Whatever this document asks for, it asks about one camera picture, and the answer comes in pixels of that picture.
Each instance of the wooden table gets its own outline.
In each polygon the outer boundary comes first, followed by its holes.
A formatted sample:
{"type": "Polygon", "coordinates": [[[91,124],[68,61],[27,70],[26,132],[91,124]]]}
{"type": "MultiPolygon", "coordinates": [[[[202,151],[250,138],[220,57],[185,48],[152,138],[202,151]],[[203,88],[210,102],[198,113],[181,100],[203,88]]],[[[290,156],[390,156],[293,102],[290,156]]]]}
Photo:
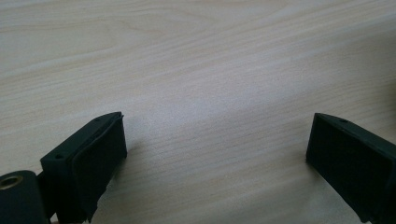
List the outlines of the wooden table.
{"type": "Polygon", "coordinates": [[[0,3],[0,170],[121,111],[92,223],[360,223],[304,162],[315,112],[396,143],[396,1],[0,3]]]}

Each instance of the light wood surface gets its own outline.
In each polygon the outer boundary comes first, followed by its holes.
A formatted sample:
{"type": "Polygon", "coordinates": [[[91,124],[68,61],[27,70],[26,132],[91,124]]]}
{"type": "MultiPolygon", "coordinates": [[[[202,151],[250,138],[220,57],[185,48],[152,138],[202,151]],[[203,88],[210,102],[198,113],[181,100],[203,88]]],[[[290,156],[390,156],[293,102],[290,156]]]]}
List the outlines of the light wood surface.
{"type": "Polygon", "coordinates": [[[396,1],[0,3],[0,171],[121,111],[92,223],[360,223],[304,162],[315,112],[396,143],[396,1]]]}

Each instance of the wood grain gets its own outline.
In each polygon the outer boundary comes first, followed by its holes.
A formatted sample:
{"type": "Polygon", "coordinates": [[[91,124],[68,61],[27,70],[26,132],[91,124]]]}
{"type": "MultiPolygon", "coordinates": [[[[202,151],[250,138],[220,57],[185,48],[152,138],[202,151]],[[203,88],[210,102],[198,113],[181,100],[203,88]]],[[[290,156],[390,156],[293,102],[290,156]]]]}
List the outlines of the wood grain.
{"type": "Polygon", "coordinates": [[[92,223],[360,223],[304,162],[312,118],[396,143],[396,2],[0,3],[0,169],[122,111],[92,223]]]}

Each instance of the table surface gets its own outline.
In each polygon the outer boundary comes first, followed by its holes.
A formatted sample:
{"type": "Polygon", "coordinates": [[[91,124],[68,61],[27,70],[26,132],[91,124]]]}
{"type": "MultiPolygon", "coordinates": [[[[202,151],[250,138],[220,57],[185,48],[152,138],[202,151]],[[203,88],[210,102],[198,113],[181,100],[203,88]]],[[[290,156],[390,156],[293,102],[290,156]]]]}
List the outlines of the table surface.
{"type": "Polygon", "coordinates": [[[92,223],[360,223],[305,162],[314,113],[396,143],[396,1],[0,3],[0,171],[89,120],[128,158],[92,223]]]}

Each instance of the black plastic part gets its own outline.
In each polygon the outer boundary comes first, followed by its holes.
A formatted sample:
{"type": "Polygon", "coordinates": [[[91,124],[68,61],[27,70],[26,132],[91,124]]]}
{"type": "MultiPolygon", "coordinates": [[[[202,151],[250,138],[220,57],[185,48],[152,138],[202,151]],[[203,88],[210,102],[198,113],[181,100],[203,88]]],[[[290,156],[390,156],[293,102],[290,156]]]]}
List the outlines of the black plastic part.
{"type": "Polygon", "coordinates": [[[35,173],[17,171],[0,176],[0,223],[50,223],[35,173]]]}
{"type": "Polygon", "coordinates": [[[396,223],[396,146],[358,125],[315,114],[306,161],[361,222],[396,223]]]}
{"type": "Polygon", "coordinates": [[[126,155],[122,114],[116,112],[93,119],[41,159],[45,181],[54,188],[52,198],[61,223],[91,221],[99,198],[126,155]]]}

